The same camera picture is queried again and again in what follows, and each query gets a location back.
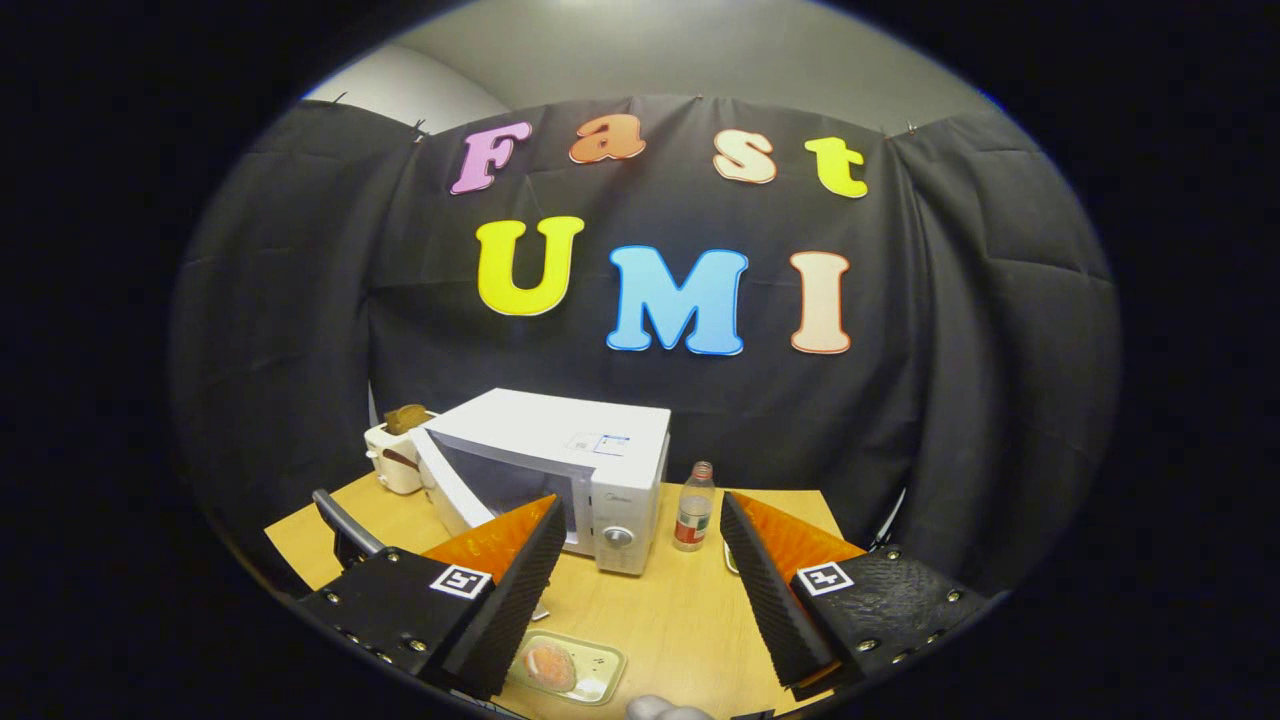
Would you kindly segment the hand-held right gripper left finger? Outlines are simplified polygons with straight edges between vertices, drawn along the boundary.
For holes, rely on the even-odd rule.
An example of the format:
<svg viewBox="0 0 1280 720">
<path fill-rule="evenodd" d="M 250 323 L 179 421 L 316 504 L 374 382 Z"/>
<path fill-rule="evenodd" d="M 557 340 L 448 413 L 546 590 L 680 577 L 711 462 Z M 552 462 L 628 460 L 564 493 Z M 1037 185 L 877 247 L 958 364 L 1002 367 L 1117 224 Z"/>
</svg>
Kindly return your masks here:
<svg viewBox="0 0 1280 720">
<path fill-rule="evenodd" d="M 548 495 L 429 551 L 387 544 L 300 607 L 384 664 L 477 700 L 499 694 L 566 541 Z"/>
</svg>

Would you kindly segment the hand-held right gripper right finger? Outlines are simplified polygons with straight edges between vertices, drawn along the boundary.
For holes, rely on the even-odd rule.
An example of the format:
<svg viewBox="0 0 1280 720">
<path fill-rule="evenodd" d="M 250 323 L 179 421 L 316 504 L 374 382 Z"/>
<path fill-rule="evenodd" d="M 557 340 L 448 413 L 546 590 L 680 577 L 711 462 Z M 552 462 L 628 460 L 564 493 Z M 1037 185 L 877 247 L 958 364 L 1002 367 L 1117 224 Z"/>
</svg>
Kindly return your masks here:
<svg viewBox="0 0 1280 720">
<path fill-rule="evenodd" d="M 896 544 L 863 550 L 739 492 L 722 500 L 719 532 L 774 674 L 796 700 L 878 682 L 993 605 Z"/>
</svg>

